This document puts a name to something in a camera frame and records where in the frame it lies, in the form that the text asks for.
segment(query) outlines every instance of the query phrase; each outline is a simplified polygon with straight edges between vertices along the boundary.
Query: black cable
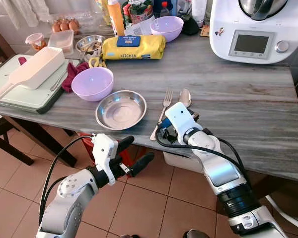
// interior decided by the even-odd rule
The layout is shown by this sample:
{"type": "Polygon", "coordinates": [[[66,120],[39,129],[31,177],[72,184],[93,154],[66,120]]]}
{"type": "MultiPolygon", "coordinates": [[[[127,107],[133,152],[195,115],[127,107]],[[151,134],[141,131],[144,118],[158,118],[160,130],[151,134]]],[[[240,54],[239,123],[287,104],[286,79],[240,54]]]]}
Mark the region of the black cable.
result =
{"type": "Polygon", "coordinates": [[[235,160],[231,159],[229,156],[225,155],[225,154],[222,154],[220,152],[217,152],[215,150],[211,150],[211,149],[208,149],[208,148],[205,148],[205,147],[200,147],[200,146],[193,146],[193,145],[171,145],[171,144],[165,144],[163,143],[162,141],[160,141],[159,137],[158,137],[158,133],[159,133],[159,129],[157,129],[155,131],[155,138],[158,142],[159,145],[162,145],[162,146],[165,146],[165,147],[169,147],[169,148],[185,148],[185,149],[193,149],[193,150],[202,150],[202,151],[206,151],[206,152],[209,152],[211,154],[214,154],[214,155],[217,155],[217,156],[220,156],[228,161],[230,161],[232,164],[234,164],[239,170],[240,172],[243,174],[243,176],[245,177],[246,181],[249,183],[249,185],[251,186],[250,184],[250,181],[248,179],[248,176],[246,174],[246,171],[245,169],[242,168],[241,165],[239,165],[238,162],[236,162],[235,160]]]}
{"type": "Polygon", "coordinates": [[[44,212],[44,208],[45,206],[43,206],[44,204],[44,199],[45,199],[45,194],[46,194],[46,189],[47,189],[47,186],[48,186],[48,183],[49,183],[49,180],[50,180],[50,177],[51,177],[51,174],[52,174],[52,170],[57,162],[57,160],[59,159],[59,156],[64,152],[66,151],[67,148],[69,148],[71,145],[73,145],[75,142],[77,142],[78,140],[81,140],[83,138],[91,138],[91,136],[88,136],[88,135],[85,135],[85,136],[80,136],[78,138],[76,138],[75,140],[71,141],[68,145],[66,145],[57,155],[56,157],[54,158],[52,164],[51,164],[51,167],[49,169],[49,172],[48,172],[48,175],[46,176],[46,179],[45,179],[45,183],[44,183],[44,187],[43,187],[43,192],[42,192],[42,196],[41,196],[41,200],[40,200],[40,210],[39,210],[39,224],[41,224],[42,222],[42,216],[43,216],[43,212],[44,212]]]}
{"type": "Polygon", "coordinates": [[[231,149],[231,151],[234,153],[235,157],[237,158],[237,161],[238,161],[239,165],[243,168],[243,170],[245,170],[244,164],[243,164],[238,152],[234,148],[234,146],[232,146],[232,144],[229,143],[227,140],[221,139],[219,137],[217,137],[217,139],[219,139],[220,142],[223,142],[224,144],[226,144],[231,149]]]}
{"type": "Polygon", "coordinates": [[[52,191],[52,188],[53,188],[58,182],[62,181],[62,180],[65,179],[66,177],[67,177],[67,176],[61,177],[61,178],[55,180],[55,181],[51,184],[51,186],[49,187],[49,189],[47,190],[47,192],[46,192],[46,194],[45,194],[45,198],[44,198],[44,202],[43,202],[43,207],[45,207],[45,205],[46,205],[46,201],[48,200],[48,197],[49,197],[50,192],[52,191]]]}

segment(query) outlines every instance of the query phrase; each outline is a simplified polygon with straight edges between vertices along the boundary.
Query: appliance knob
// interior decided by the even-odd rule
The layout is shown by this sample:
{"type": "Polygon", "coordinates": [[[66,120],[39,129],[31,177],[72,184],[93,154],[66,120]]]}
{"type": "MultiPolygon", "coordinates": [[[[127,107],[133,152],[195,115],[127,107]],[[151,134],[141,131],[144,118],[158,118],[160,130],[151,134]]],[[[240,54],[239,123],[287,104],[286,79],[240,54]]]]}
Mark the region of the appliance knob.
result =
{"type": "Polygon", "coordinates": [[[287,41],[280,41],[276,44],[275,50],[278,53],[285,53],[289,48],[289,43],[287,41]]]}

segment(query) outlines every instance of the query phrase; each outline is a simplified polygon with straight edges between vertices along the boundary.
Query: cord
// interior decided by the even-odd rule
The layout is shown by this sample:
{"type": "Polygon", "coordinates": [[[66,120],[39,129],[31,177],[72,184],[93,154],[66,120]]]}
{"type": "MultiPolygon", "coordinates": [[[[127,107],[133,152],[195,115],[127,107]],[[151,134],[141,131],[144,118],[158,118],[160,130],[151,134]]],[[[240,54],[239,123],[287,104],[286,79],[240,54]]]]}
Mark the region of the cord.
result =
{"type": "Polygon", "coordinates": [[[45,207],[45,205],[46,205],[46,201],[48,200],[48,197],[49,197],[50,192],[52,191],[52,188],[53,188],[58,182],[62,181],[62,180],[65,179],[66,177],[67,177],[67,176],[61,177],[61,178],[55,180],[55,181],[51,184],[51,186],[49,187],[48,191],[47,191],[46,194],[45,194],[44,202],[43,202],[43,207],[45,207]]]}
{"type": "Polygon", "coordinates": [[[48,183],[49,183],[49,180],[50,180],[50,177],[51,177],[51,174],[52,174],[52,170],[57,162],[57,160],[59,159],[59,156],[64,152],[66,151],[67,148],[69,148],[71,145],[73,145],[75,142],[77,142],[78,140],[81,140],[83,138],[92,138],[91,136],[89,135],[84,135],[84,136],[80,136],[78,138],[76,138],[75,140],[71,141],[68,145],[66,145],[57,155],[56,157],[54,158],[51,166],[50,166],[50,169],[49,169],[49,172],[48,172],[48,175],[46,176],[46,179],[45,179],[45,183],[44,183],[44,187],[43,187],[43,192],[42,192],[42,196],[41,196],[41,200],[40,200],[40,210],[39,210],[39,225],[41,224],[42,222],[42,216],[43,216],[43,212],[44,212],[44,208],[45,206],[43,206],[44,204],[44,199],[45,199],[45,193],[46,193],[46,189],[47,189],[47,186],[48,186],[48,183]]]}
{"type": "Polygon", "coordinates": [[[271,196],[267,195],[265,197],[283,218],[285,218],[287,221],[289,221],[290,223],[292,223],[293,225],[298,227],[298,221],[296,219],[292,218],[291,216],[287,215],[285,212],[283,212],[283,210],[277,206],[277,204],[275,203],[275,201],[272,199],[271,196]]]}
{"type": "Polygon", "coordinates": [[[211,149],[208,149],[208,148],[205,148],[205,147],[199,147],[199,146],[193,146],[193,145],[171,145],[171,144],[165,144],[163,143],[159,137],[158,137],[158,133],[159,133],[159,129],[157,129],[155,131],[155,138],[158,142],[159,145],[162,145],[164,147],[169,147],[169,148],[185,148],[185,149],[193,149],[193,150],[202,150],[202,151],[206,151],[206,152],[209,152],[211,154],[214,154],[214,155],[217,155],[217,156],[220,156],[228,161],[230,161],[232,164],[234,164],[239,170],[240,172],[243,174],[243,176],[245,177],[246,181],[248,182],[248,185],[251,187],[251,183],[249,181],[249,178],[246,174],[246,171],[245,169],[242,168],[242,166],[237,163],[235,160],[231,159],[229,156],[225,155],[225,154],[222,154],[218,151],[215,151],[215,150],[211,150],[211,149]]]}
{"type": "Polygon", "coordinates": [[[244,168],[244,164],[243,164],[243,162],[242,162],[242,160],[241,160],[241,158],[240,158],[238,152],[237,152],[236,149],[234,148],[234,146],[232,146],[232,144],[229,143],[227,140],[221,139],[221,138],[219,138],[219,137],[217,137],[217,139],[218,139],[220,142],[223,142],[224,144],[226,144],[226,145],[231,149],[231,151],[234,153],[235,157],[237,158],[237,161],[238,161],[239,165],[243,168],[243,170],[245,170],[245,168],[244,168]]]}

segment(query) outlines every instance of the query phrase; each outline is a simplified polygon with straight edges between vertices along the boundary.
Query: metal bowl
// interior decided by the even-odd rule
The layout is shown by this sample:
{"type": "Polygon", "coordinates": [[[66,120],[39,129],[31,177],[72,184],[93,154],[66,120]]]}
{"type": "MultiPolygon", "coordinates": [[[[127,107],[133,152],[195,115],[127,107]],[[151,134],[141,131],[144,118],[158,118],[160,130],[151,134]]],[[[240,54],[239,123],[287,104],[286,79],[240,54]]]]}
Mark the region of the metal bowl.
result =
{"type": "Polygon", "coordinates": [[[108,95],[96,109],[96,120],[110,130],[123,130],[136,125],[145,115],[147,104],[143,96],[122,90],[108,95]]]}
{"type": "MultiPolygon", "coordinates": [[[[86,36],[82,39],[80,39],[77,43],[76,43],[76,49],[77,51],[82,51],[82,47],[86,46],[88,43],[91,43],[93,41],[97,41],[97,42],[100,42],[102,45],[105,41],[105,37],[103,36],[100,36],[100,35],[91,35],[91,36],[86,36]]],[[[98,48],[92,50],[92,51],[87,51],[87,52],[94,52],[96,51],[98,48]]]]}

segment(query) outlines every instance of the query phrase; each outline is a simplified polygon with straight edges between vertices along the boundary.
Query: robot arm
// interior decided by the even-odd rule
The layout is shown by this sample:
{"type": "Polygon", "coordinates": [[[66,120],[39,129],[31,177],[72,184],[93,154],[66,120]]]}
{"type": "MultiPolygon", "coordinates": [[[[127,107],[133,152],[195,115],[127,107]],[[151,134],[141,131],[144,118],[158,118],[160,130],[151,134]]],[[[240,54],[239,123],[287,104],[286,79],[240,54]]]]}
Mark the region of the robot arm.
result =
{"type": "Polygon", "coordinates": [[[118,143],[110,136],[98,134],[92,141],[96,166],[87,167],[61,181],[54,200],[44,212],[36,238],[74,238],[83,211],[99,188],[113,185],[125,174],[136,176],[154,157],[153,153],[147,153],[133,166],[127,167],[116,153],[132,144],[132,136],[118,143]]]}
{"type": "MultiPolygon", "coordinates": [[[[219,140],[205,134],[182,103],[165,115],[177,131],[182,145],[211,149],[222,154],[219,140]]],[[[230,161],[209,152],[193,149],[214,194],[223,204],[234,233],[243,238],[286,238],[265,206],[261,206],[243,173],[230,161]]]]}

